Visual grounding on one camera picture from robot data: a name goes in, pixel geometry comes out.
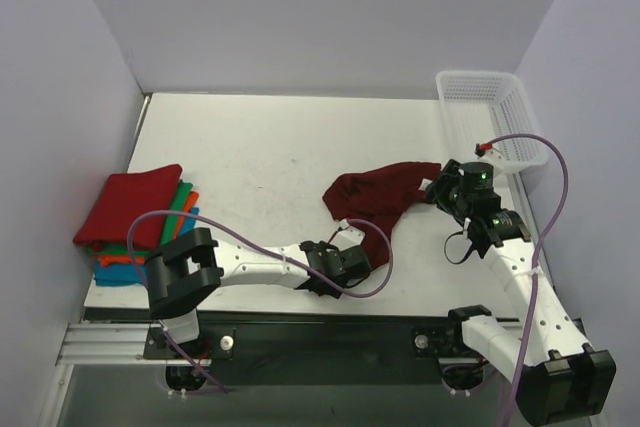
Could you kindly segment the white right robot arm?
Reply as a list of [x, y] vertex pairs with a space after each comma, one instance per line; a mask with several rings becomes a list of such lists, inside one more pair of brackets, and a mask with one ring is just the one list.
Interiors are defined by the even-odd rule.
[[511, 384], [505, 411], [519, 411], [532, 426], [598, 415], [616, 363], [568, 316], [534, 257], [528, 227], [503, 207], [493, 181], [488, 163], [449, 160], [425, 197], [460, 226], [469, 251], [496, 276], [523, 330], [509, 333], [481, 305], [456, 308], [449, 313], [453, 324], [442, 333], [444, 346], [455, 355], [471, 350], [487, 360]]

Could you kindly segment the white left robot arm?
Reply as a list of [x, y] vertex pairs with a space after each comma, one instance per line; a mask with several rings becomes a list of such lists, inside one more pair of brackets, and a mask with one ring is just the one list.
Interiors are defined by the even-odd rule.
[[343, 247], [304, 241], [254, 249], [218, 241], [207, 228], [160, 246], [147, 255], [144, 267], [150, 317], [165, 323], [166, 345], [182, 359], [200, 351], [196, 309], [218, 288], [273, 285], [338, 298], [372, 272], [357, 239]]

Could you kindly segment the dark red t shirt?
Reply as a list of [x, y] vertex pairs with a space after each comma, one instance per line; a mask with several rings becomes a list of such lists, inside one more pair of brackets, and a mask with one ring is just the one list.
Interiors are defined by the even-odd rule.
[[389, 237], [402, 215], [413, 205], [425, 201], [426, 187], [441, 173], [432, 162], [400, 162], [364, 173], [340, 175], [325, 191], [322, 201], [331, 217], [361, 219], [374, 224], [360, 228], [361, 247], [372, 268], [389, 261], [389, 252], [377, 230]]

